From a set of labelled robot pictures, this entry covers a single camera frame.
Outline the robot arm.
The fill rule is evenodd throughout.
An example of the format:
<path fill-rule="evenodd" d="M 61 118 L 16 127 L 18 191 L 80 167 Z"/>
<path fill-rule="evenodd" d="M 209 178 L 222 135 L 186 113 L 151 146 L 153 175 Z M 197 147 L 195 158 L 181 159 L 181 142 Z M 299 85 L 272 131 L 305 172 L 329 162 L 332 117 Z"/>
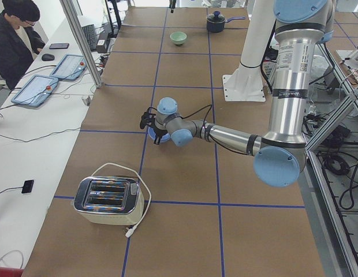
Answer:
<path fill-rule="evenodd" d="M 271 39 L 277 41 L 270 115 L 243 112 L 244 123 L 268 123 L 265 134 L 186 120 L 169 97 L 159 101 L 154 113 L 143 113 L 140 128 L 150 128 L 156 144 L 164 135 L 179 147 L 199 138 L 253 156 L 253 170 L 264 183 L 275 187 L 295 183 L 306 163 L 301 129 L 314 49 L 331 38 L 334 13 L 334 1 L 255 2 L 239 66 L 223 77 L 223 91 L 228 102 L 264 101 L 262 63 Z"/>

